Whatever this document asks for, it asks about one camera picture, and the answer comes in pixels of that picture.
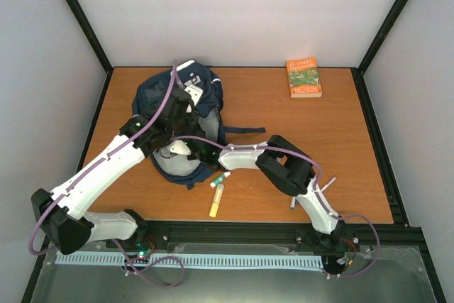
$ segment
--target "green glue stick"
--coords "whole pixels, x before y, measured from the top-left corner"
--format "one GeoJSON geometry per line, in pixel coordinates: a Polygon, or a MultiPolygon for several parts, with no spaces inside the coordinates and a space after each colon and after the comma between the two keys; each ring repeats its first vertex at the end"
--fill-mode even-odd
{"type": "Polygon", "coordinates": [[[210,182],[210,186],[212,188],[216,187],[218,184],[223,182],[227,177],[230,177],[232,173],[230,172],[224,172],[220,177],[218,177],[216,180],[210,182]]]}

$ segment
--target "white wall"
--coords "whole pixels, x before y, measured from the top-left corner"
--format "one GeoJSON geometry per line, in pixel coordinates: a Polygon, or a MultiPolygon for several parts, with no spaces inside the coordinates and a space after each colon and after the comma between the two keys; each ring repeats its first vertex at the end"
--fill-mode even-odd
{"type": "Polygon", "coordinates": [[[74,173],[105,74],[64,0],[0,12],[0,300],[16,303],[35,262],[30,197],[74,173]]]}
{"type": "Polygon", "coordinates": [[[113,65],[358,66],[394,0],[79,0],[113,65]]]}
{"type": "Polygon", "coordinates": [[[409,0],[365,75],[412,225],[454,302],[454,0],[409,0]]]}

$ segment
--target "backpack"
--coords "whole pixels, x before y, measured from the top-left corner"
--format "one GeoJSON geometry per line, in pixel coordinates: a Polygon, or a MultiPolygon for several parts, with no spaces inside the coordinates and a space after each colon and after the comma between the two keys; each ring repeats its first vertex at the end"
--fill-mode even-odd
{"type": "MultiPolygon", "coordinates": [[[[152,76],[137,88],[133,100],[133,115],[140,114],[151,105],[156,105],[170,82],[170,71],[152,76]]],[[[195,60],[188,60],[177,67],[178,77],[185,85],[194,85],[203,90],[196,105],[199,112],[199,124],[206,138],[221,145],[227,145],[226,133],[265,133],[265,128],[237,128],[224,126],[221,118],[223,108],[223,90],[219,77],[195,60]]],[[[203,182],[213,175],[214,171],[198,160],[188,160],[186,155],[164,154],[164,150],[152,153],[151,160],[159,173],[176,184],[185,184],[188,189],[197,182],[203,182]]]]}

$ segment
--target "book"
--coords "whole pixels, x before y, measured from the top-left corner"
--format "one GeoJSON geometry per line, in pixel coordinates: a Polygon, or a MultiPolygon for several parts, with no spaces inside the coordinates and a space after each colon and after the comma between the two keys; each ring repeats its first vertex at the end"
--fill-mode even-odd
{"type": "Polygon", "coordinates": [[[314,57],[305,60],[288,60],[287,75],[290,84],[290,97],[321,96],[319,71],[314,57]]]}

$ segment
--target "brown wood surface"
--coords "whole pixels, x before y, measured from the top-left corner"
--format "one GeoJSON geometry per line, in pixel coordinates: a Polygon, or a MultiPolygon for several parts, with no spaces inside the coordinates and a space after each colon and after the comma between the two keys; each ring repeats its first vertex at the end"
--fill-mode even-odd
{"type": "MultiPolygon", "coordinates": [[[[165,69],[114,70],[85,163],[98,155],[131,117],[138,85],[165,69]]],[[[322,166],[322,185],[333,175],[337,177],[325,195],[340,214],[361,213],[375,223],[392,223],[349,69],[320,69],[323,96],[315,99],[291,99],[284,68],[214,67],[213,71],[223,82],[224,123],[267,129],[264,134],[228,135],[228,142],[259,143],[279,134],[322,166]]],[[[209,181],[189,191],[164,180],[147,159],[112,184],[90,211],[131,208],[145,219],[309,222],[304,210],[291,210],[290,197],[258,170],[233,171],[224,181],[218,215],[212,219],[208,213],[214,190],[209,181]]]]}

